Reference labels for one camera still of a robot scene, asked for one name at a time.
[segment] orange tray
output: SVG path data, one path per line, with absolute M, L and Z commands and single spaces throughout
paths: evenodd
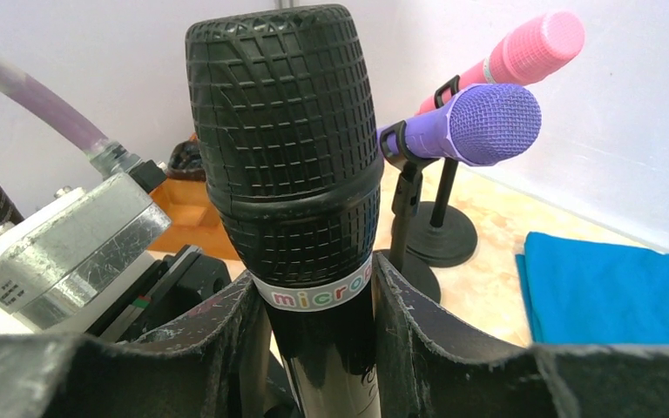
M 206 195 L 205 182 L 167 179 L 150 197 L 172 219 L 172 225 L 149 250 L 177 253 L 183 246 L 192 245 L 211 257 L 240 259 Z

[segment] round black base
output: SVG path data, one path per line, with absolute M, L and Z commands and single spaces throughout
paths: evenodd
M 389 257 L 389 250 L 377 250 L 376 253 L 381 253 L 386 258 Z M 422 292 L 424 296 L 432 299 L 435 303 L 440 303 L 443 296 L 440 290 L 440 282 L 437 281 L 437 276 L 432 273 L 432 269 L 424 261 L 419 260 L 412 254 L 406 254 L 402 276 L 414 289 Z
M 411 220 L 408 251 L 432 267 L 454 267 L 468 261 L 478 246 L 478 233 L 465 213 L 448 206 L 443 225 L 429 223 L 435 202 L 419 205 Z

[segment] turquoise towel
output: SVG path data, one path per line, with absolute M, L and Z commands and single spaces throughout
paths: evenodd
M 669 344 L 669 254 L 529 233 L 517 268 L 535 342 Z

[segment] purple microphone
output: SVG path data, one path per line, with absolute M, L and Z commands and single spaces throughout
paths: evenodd
M 445 106 L 406 119 L 406 124 L 406 146 L 417 157 L 486 166 L 527 151 L 540 132 L 542 113 L 521 85 L 473 84 Z M 387 128 L 378 129 L 378 138 Z M 399 153 L 395 134 L 387 144 Z

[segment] white wall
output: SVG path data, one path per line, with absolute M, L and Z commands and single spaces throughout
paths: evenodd
M 517 25 L 576 11 L 585 49 L 529 87 L 543 108 L 540 138 L 476 171 L 669 250 L 669 1 L 341 1 L 355 16 L 381 125 L 412 115 Z
M 193 132 L 186 30 L 274 0 L 0 0 L 0 56 L 143 158 L 167 161 Z M 51 148 L 47 155 L 35 147 Z M 64 185 L 100 180 L 84 155 L 0 93 L 0 183 L 24 214 Z
M 530 87 L 544 111 L 540 139 L 520 158 L 481 172 L 669 249 L 669 2 L 341 2 L 355 16 L 380 124 L 413 114 L 518 24 L 575 10 L 586 25 L 585 50 Z M 1 0 L 0 55 L 133 151 L 167 159 L 193 128 L 186 28 L 272 3 Z M 36 155 L 33 144 L 54 151 Z M 93 185 L 98 175 L 78 150 L 0 95 L 0 182 L 30 213 L 59 187 Z

